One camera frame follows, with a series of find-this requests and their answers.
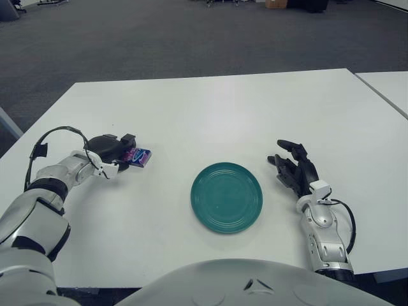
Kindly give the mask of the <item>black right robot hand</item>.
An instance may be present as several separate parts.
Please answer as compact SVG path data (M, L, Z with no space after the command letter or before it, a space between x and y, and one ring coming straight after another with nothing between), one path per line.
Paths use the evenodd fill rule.
M268 156L267 161L274 165L278 171L278 180L287 188L291 189L300 199L302 196L312 194L310 184L317 182L319 176L316 167L307 157L307 151L301 143L293 143L287 140L277 140L277 145L289 153L297 161L294 164L290 159L283 159L280 155Z

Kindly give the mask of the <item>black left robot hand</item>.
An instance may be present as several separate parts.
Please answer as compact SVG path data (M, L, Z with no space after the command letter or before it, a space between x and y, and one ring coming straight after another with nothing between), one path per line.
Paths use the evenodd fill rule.
M87 141L84 152L92 166L92 174L109 180L129 168L125 157L135 147L135 135L125 134L121 139L115 135L101 135Z

